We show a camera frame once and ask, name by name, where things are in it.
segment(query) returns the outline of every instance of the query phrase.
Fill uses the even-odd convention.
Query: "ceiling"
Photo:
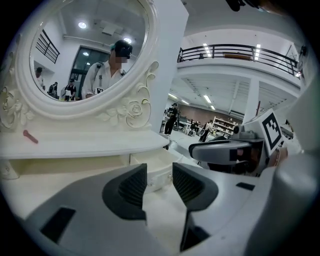
[[[299,46],[304,41],[301,29],[288,16],[259,11],[248,5],[232,11],[226,0],[181,0],[189,13],[185,36],[217,29],[245,29],[287,39]]]
[[[61,10],[67,36],[111,45],[130,38],[132,54],[138,56],[142,48],[146,24],[145,10],[137,0],[74,0]],[[78,26],[84,22],[87,27]]]
[[[296,98],[270,84],[260,82],[260,112],[281,104],[292,103]],[[175,78],[170,93],[190,106],[211,110],[203,95],[207,95],[215,109],[222,113],[246,111],[250,79],[224,74],[195,74],[188,78]]]

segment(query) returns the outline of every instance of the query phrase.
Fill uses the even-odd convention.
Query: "white jacket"
[[[205,130],[206,130],[206,131],[207,131],[207,130],[210,130],[210,131],[212,132],[212,131],[213,131],[213,127],[214,127],[214,125],[213,125],[212,123],[208,122],[208,123],[206,124]]]
[[[122,77],[123,75],[121,74],[120,69],[118,69],[111,77],[110,65],[108,61],[106,61],[103,65],[101,63],[93,64],[89,68],[83,82],[81,91],[82,98],[85,99],[87,94],[94,94],[95,88],[102,88],[103,90],[108,89],[118,82]]]

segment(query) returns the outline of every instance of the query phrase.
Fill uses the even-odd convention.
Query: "black cap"
[[[130,59],[132,53],[132,46],[125,40],[119,40],[111,47],[111,50],[115,51],[117,57],[125,57]]]

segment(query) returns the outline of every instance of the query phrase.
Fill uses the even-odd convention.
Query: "white vanity table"
[[[1,188],[25,219],[68,184],[129,165],[147,163],[146,193],[172,183],[172,163],[194,164],[163,149],[169,140],[151,131],[150,87],[159,66],[158,17],[152,1],[139,0],[145,35],[132,68],[94,97],[55,100],[36,86],[34,52],[48,17],[73,1],[51,0],[25,23],[1,74]],[[23,135],[27,130],[38,143]]]

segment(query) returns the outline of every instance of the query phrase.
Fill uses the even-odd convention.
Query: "mirror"
[[[59,101],[94,97],[126,75],[148,30],[138,0],[70,1],[48,18],[34,39],[34,86]]]

